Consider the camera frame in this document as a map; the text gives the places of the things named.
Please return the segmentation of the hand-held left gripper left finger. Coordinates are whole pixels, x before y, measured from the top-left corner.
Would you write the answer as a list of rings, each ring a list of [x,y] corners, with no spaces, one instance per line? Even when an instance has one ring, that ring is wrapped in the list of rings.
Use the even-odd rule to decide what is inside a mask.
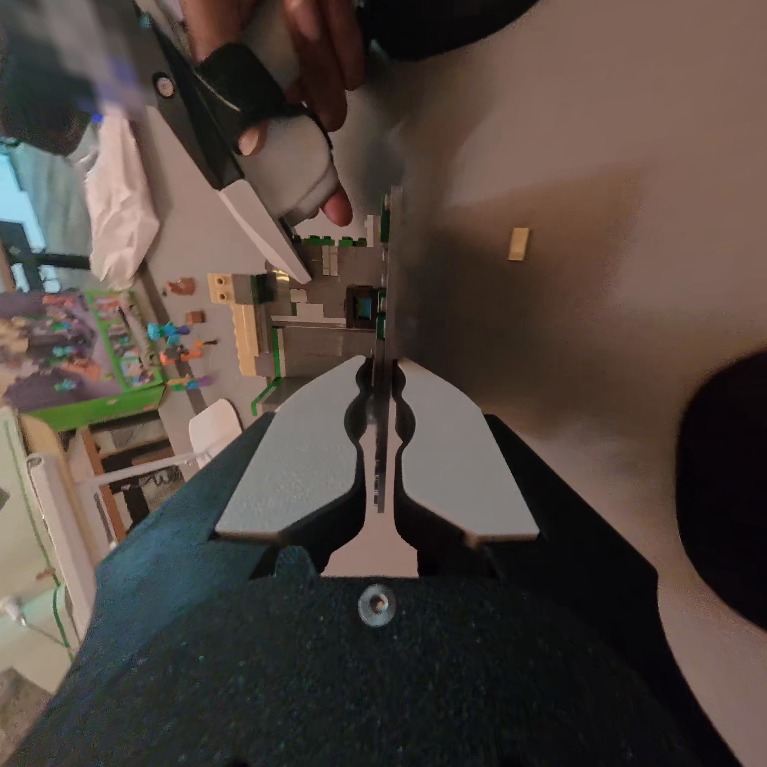
[[[368,358],[312,379],[273,413],[216,525],[228,540],[302,547],[317,570],[361,531]]]

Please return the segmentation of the white crumpled plastic bag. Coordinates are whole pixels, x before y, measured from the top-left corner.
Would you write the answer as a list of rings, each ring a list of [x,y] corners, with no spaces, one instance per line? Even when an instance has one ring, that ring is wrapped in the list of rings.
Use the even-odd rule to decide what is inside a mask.
[[[128,290],[160,230],[129,120],[108,114],[83,184],[91,220],[91,272],[110,290]]]

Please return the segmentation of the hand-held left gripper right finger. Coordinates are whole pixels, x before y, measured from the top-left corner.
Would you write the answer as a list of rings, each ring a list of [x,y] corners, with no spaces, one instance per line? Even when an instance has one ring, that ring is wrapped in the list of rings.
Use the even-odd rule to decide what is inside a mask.
[[[412,360],[393,376],[393,517],[418,572],[490,572],[486,549],[540,528],[478,405]]]

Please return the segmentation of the orange toy figure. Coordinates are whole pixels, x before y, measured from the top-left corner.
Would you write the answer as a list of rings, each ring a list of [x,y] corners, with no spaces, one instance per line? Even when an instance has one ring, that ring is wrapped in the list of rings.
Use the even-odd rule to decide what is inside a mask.
[[[159,361],[164,367],[188,363],[192,360],[200,359],[203,356],[204,346],[205,344],[201,341],[197,341],[189,348],[183,344],[167,344],[167,346],[159,352]]]

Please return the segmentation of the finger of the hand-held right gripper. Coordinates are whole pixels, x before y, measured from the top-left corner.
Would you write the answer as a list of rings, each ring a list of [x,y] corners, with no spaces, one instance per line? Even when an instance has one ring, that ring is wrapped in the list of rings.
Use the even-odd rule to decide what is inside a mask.
[[[312,276],[295,251],[292,240],[282,225],[268,213],[247,180],[238,179],[219,190],[217,194],[268,264],[285,272],[300,284],[312,281]]]

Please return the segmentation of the grey tan toy brick build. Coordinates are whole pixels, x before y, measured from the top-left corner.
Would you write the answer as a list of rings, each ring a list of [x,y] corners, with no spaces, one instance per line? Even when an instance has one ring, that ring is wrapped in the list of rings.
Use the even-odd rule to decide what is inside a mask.
[[[310,380],[354,356],[371,360],[367,409],[376,436],[373,493],[379,513],[385,510],[393,369],[387,291],[402,201],[402,187],[383,193],[380,213],[367,218],[366,237],[295,237],[312,276],[305,285],[275,267],[255,275],[207,274],[211,302],[232,311],[241,372],[265,381],[251,402],[254,417],[277,410]]]

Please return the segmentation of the person's right hand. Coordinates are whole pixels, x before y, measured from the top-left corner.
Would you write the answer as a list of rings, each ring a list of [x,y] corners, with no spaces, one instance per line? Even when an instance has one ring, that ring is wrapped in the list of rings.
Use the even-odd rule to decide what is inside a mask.
[[[227,144],[278,216],[352,220],[331,134],[364,81],[353,2],[180,2],[196,80]]]

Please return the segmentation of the grey desk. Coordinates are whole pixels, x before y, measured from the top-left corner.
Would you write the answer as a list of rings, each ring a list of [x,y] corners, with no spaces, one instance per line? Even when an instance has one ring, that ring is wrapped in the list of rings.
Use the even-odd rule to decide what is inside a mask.
[[[349,100],[352,231],[403,186],[404,355],[650,561],[702,707],[765,765],[765,632],[688,561],[674,493],[688,400],[765,349],[765,2],[540,2]]]

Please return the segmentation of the colourful toy set box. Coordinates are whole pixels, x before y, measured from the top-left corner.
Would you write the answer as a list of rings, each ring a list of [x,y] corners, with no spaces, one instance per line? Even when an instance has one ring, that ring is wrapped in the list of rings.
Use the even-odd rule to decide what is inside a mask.
[[[156,411],[165,389],[134,293],[1,293],[2,406],[62,433]]]

